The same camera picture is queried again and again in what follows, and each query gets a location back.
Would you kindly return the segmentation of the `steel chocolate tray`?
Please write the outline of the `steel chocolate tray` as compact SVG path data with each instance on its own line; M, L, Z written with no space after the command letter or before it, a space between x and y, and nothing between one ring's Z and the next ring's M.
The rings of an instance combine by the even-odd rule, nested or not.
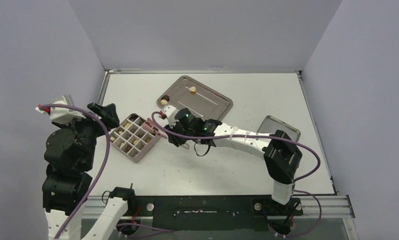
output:
M202 83L189 75L180 76L156 100L159 108L163 108L163 96L169 96L168 104L178 110L188 108L196 117L203 120L213 119L222 121L232 109L234 103L228 96Z

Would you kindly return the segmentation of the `metal tin lid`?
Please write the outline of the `metal tin lid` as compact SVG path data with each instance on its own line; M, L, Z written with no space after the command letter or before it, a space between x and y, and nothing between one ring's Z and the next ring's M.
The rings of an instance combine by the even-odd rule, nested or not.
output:
M296 142L299 141L301 136L299 129L271 115L267 115L263 119L256 132L274 134L277 130L284 131L291 140Z

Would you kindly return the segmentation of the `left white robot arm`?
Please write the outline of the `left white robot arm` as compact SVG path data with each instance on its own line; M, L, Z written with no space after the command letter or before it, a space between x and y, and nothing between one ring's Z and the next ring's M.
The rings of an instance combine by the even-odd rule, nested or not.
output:
M91 177L97 139L110 139L119 125L116 106L90 103L81 109L65 102L38 105L36 110L49 116L57 126L46 140L44 159L48 163L42 185L42 206L51 240L107 240L120 218L137 209L135 192L116 187L105 209L86 235L81 234L86 201L97 177Z

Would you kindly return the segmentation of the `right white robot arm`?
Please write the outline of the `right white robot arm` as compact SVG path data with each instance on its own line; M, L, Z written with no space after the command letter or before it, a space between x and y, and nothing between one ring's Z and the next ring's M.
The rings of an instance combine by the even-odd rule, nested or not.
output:
M247 131L219 120L203 120L194 116L188 108L178 110L170 105L165 106L159 115L167 120L164 128L171 132L168 135L169 142L177 147L191 140L208 148L231 148L264 160L267 172L273 179L271 209L283 214L290 208L296 170L303 154L284 131Z

